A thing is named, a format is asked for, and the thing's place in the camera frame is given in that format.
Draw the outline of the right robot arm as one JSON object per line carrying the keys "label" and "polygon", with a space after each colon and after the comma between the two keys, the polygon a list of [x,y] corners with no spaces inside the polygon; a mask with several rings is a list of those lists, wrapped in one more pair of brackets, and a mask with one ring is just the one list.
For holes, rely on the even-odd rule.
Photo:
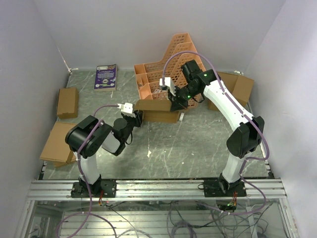
{"label": "right robot arm", "polygon": [[161,87],[166,87],[168,91],[170,110],[187,108],[189,100],[200,94],[216,106],[231,128],[231,135],[226,141],[228,159],[218,178],[219,192],[230,196],[241,181],[246,161],[262,141],[264,119],[247,111],[231,95],[213,69],[203,71],[195,60],[186,62],[180,69],[187,82],[182,88],[174,85],[170,77],[160,79]]}

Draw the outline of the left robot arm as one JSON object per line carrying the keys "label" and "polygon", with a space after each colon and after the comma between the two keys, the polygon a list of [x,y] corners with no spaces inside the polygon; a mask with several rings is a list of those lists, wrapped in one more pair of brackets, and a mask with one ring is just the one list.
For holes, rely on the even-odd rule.
{"label": "left robot arm", "polygon": [[88,196],[95,197],[102,190],[97,151],[103,148],[112,155],[120,155],[133,141],[133,129],[140,127],[142,122],[143,112],[139,110],[131,116],[121,113],[121,118],[117,118],[112,126],[87,116],[66,134],[65,142],[78,159],[79,185]]}

